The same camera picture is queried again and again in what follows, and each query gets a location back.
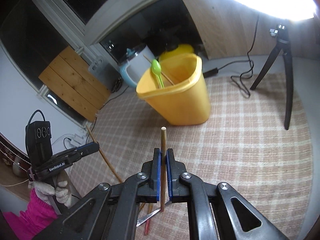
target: green spoon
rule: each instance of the green spoon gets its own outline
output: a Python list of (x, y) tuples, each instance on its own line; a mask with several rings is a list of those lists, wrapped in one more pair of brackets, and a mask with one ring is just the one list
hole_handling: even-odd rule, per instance
[(161, 88), (164, 88), (164, 85), (161, 79), (161, 66), (156, 59), (153, 59), (151, 62), (151, 70), (153, 74), (158, 78)]

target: screw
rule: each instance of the screw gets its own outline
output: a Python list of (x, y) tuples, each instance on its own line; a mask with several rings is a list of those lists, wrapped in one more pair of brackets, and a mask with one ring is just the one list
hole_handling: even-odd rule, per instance
[(144, 172), (139, 172), (137, 174), (138, 179), (145, 179), (147, 177), (147, 175)]
[(181, 177), (183, 177), (184, 179), (190, 179), (192, 177), (192, 174), (189, 172), (184, 172), (181, 174)]
[(99, 184), (98, 188), (99, 188), (100, 190), (107, 190), (107, 189), (109, 188), (109, 186), (110, 186), (110, 185), (109, 185), (108, 183), (102, 182), (102, 183)]
[(230, 185), (226, 182), (221, 182), (221, 183), (219, 183), (219, 187), (223, 190), (227, 190), (230, 188)]

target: plaid cloth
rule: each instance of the plaid cloth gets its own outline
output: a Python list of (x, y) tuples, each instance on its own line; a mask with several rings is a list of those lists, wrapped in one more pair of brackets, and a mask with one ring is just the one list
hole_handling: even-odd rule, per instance
[[(246, 81), (250, 86), (252, 80)], [(204, 182), (226, 181), (290, 239), (300, 232), (313, 174), (312, 146), (302, 103), (295, 93), (289, 130), (284, 129), (285, 76), (267, 74), (249, 99), (229, 77), (208, 78), (209, 120), (195, 126), (171, 126), (133, 93), (108, 103), (93, 130), (101, 149), (126, 179), (139, 172), (160, 147), (160, 128), (167, 127), (167, 147), (177, 161)], [(70, 178), (81, 195), (100, 182), (117, 184), (99, 153), (75, 163)], [(140, 213), (144, 215), (147, 208)], [(136, 239), (189, 239), (184, 203), (168, 206), (144, 226)]]

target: white glove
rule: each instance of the white glove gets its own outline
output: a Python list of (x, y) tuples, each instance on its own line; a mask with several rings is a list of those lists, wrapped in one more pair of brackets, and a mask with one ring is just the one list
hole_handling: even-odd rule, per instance
[(71, 190), (68, 184), (68, 175), (62, 171), (57, 176), (57, 185), (55, 195), (59, 203), (64, 204), (66, 207), (71, 207)]
[(51, 205), (48, 196), (55, 195), (54, 187), (41, 181), (35, 181), (33, 185), (35, 187), (37, 197), (40, 198), (43, 202)]

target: yellow plastic bin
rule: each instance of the yellow plastic bin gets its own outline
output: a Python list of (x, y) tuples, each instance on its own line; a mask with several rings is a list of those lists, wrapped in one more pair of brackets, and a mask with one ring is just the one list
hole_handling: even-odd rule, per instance
[(161, 69), (175, 85), (162, 76), (161, 89), (151, 69), (137, 85), (138, 97), (145, 100), (172, 125), (194, 125), (208, 120), (210, 102), (202, 74), (201, 58), (181, 54), (161, 61)]

